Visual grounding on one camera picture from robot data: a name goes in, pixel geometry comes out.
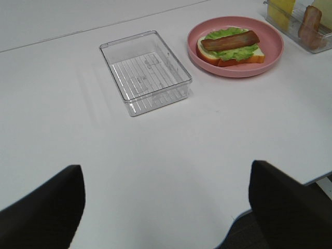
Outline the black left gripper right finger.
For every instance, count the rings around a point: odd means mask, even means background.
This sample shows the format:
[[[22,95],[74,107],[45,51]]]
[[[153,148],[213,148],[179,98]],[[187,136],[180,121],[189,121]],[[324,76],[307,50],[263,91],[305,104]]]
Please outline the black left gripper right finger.
[[[322,194],[255,160],[248,198],[270,248],[331,248],[331,200]]]

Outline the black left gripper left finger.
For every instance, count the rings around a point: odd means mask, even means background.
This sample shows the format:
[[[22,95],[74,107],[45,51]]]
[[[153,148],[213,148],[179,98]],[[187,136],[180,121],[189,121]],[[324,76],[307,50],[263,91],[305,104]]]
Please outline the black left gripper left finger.
[[[69,248],[86,203],[80,165],[69,165],[1,211],[1,248]]]

